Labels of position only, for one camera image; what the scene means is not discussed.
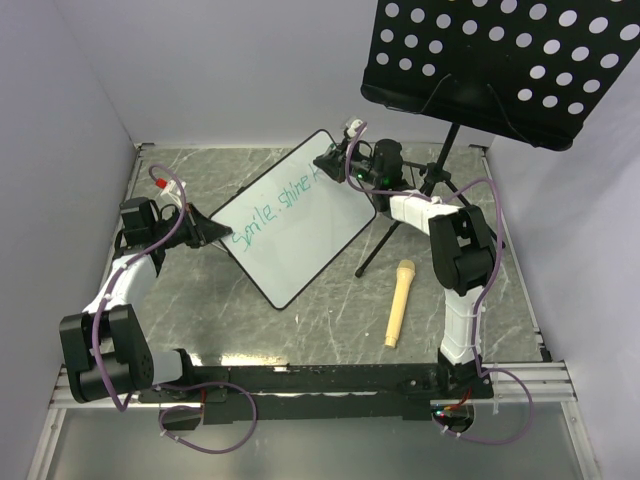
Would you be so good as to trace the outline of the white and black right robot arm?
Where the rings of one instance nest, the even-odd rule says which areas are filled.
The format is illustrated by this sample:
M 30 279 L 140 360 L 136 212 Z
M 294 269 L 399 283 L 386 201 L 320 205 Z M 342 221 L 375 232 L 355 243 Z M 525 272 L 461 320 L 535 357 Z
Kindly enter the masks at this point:
M 482 210 L 429 197 L 404 179 L 402 146 L 378 141 L 365 155 L 362 141 L 343 140 L 313 160 L 337 183 L 363 191 L 369 185 L 375 208 L 426 234 L 432 268 L 445 293 L 444 337 L 438 350 L 438 390 L 448 398 L 466 392 L 481 374 L 479 323 L 486 289 L 499 264 L 496 246 Z

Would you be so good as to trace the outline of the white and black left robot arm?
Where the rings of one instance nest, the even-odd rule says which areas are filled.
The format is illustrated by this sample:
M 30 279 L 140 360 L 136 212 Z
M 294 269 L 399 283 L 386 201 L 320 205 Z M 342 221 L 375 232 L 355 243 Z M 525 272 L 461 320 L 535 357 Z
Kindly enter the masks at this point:
M 74 400 L 88 403 L 161 385 L 177 402 L 198 387 L 187 352 L 152 352 L 135 313 L 158 278 L 166 252 L 181 245 L 205 247 L 232 228 L 203 215 L 193 204 L 172 204 L 162 217 L 155 201 L 136 197 L 120 204 L 122 228 L 116 235 L 111 271 L 95 299 L 82 312 L 61 320 L 59 334 Z

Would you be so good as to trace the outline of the white whiteboard with black frame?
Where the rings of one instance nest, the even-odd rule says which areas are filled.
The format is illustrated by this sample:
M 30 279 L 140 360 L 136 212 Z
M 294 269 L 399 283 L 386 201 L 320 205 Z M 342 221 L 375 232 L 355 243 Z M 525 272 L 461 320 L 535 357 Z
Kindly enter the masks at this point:
M 232 228 L 222 245 L 276 310 L 376 217 L 366 194 L 313 165 L 332 143 L 327 131 L 314 132 L 211 215 Z

